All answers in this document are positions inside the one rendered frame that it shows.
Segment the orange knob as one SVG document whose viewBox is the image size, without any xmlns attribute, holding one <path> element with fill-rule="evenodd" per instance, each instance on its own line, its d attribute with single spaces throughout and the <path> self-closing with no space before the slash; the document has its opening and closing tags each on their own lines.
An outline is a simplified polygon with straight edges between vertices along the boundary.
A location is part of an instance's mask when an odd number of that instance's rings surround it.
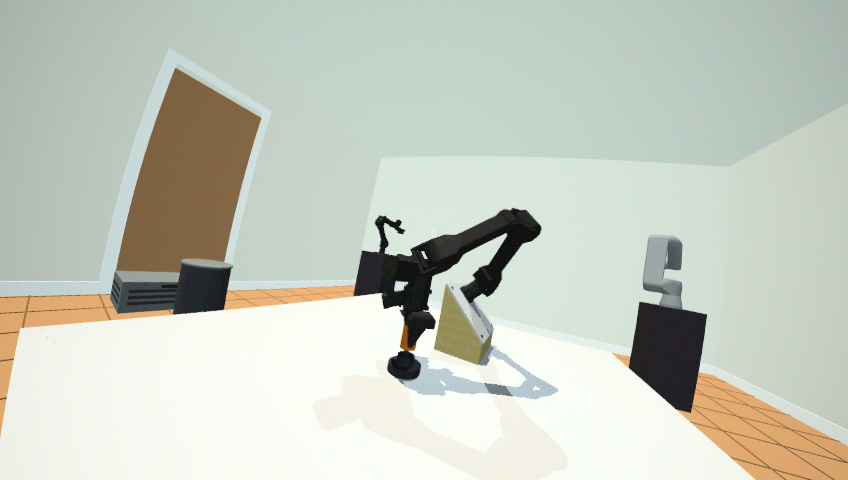
<svg viewBox="0 0 848 480">
<path fill-rule="evenodd" d="M 408 346 L 407 346 L 407 326 L 406 326 L 405 323 L 403 323 L 402 331 L 403 331 L 403 334 L 402 334 L 402 338 L 401 338 L 400 348 L 402 348 L 404 350 L 408 350 L 408 351 L 415 350 L 417 341 L 412 348 L 408 348 Z"/>
</svg>

